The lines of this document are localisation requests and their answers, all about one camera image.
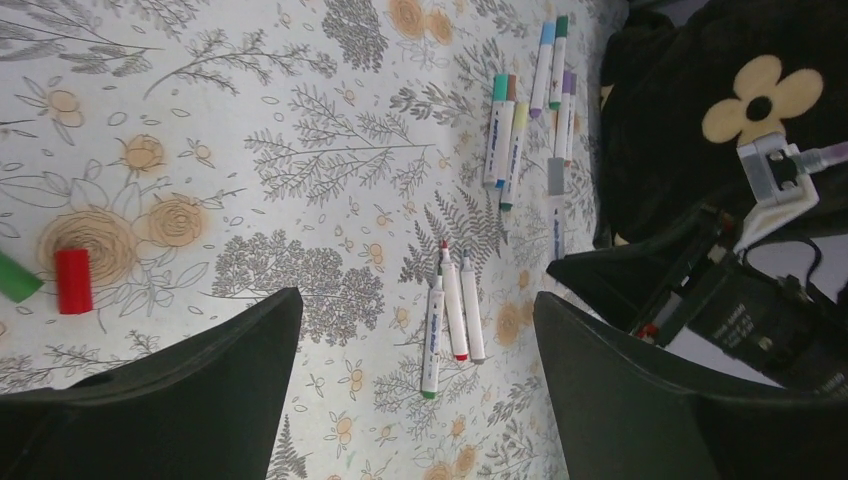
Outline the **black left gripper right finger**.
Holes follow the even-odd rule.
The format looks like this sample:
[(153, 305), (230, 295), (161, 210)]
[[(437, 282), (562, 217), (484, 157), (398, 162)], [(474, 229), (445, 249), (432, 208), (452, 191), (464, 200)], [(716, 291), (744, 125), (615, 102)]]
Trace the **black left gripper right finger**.
[(727, 375), (550, 292), (541, 363), (574, 479), (843, 479), (847, 403)]

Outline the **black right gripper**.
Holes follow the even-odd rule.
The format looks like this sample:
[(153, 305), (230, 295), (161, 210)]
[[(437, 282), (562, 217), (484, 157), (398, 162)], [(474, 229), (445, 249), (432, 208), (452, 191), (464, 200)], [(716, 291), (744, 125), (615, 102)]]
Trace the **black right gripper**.
[(546, 272), (611, 326), (664, 348), (688, 329), (774, 383), (799, 391), (847, 388), (847, 306), (812, 282), (824, 255), (796, 233), (758, 246), (800, 243), (803, 276), (770, 277), (736, 253), (734, 221), (689, 218), (648, 240), (554, 260)]

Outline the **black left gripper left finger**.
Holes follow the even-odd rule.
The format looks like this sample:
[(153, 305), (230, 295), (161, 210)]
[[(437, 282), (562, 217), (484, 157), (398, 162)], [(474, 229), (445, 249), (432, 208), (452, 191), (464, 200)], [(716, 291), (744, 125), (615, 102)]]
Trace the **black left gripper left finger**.
[(232, 319), (68, 388), (1, 398), (5, 479), (262, 479), (303, 301), (285, 288)]

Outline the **green cap red-end marker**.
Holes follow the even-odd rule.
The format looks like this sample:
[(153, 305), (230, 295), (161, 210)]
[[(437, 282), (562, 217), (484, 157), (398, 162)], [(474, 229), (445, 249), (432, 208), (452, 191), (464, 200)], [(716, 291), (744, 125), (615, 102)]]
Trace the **green cap red-end marker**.
[(451, 348), (458, 361), (466, 361), (469, 359), (469, 347), (463, 317), (459, 273), (451, 259), (449, 244), (446, 240), (441, 241), (440, 250)]

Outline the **red marker cap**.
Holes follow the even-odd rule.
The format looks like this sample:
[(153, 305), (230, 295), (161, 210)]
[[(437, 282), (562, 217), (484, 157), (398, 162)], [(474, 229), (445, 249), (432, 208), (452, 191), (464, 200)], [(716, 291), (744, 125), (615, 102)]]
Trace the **red marker cap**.
[(78, 315), (93, 309), (89, 255), (86, 249), (64, 249), (55, 253), (58, 310)]

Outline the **orange cap green-end marker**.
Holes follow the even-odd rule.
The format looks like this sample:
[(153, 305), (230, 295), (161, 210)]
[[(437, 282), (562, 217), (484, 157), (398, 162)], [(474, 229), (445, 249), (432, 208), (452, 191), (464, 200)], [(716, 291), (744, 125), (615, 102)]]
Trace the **orange cap green-end marker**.
[(444, 296), (442, 268), (438, 267), (428, 296), (421, 378), (421, 394), (428, 400), (438, 395)]

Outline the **green marker cap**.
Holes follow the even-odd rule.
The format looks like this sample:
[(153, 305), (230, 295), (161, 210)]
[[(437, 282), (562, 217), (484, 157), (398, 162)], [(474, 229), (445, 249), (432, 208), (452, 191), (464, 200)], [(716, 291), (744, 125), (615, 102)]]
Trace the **green marker cap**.
[(24, 302), (43, 287), (44, 282), (39, 277), (4, 253), (1, 253), (0, 264), (1, 294), (10, 301)]

